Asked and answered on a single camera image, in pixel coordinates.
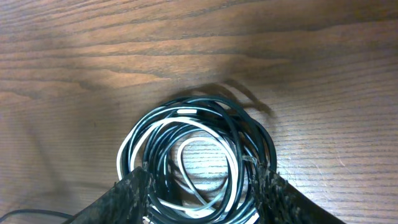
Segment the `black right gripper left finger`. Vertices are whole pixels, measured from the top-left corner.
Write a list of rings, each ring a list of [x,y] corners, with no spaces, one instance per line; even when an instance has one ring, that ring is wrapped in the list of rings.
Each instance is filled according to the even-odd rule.
[[[142,224],[151,185],[151,175],[138,167],[63,224]]]

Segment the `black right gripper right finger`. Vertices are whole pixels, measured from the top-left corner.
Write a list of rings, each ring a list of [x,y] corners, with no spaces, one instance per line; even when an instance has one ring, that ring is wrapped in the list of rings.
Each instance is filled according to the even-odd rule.
[[[344,224],[271,170],[267,163],[251,156],[243,159],[254,166],[251,195],[259,223]]]

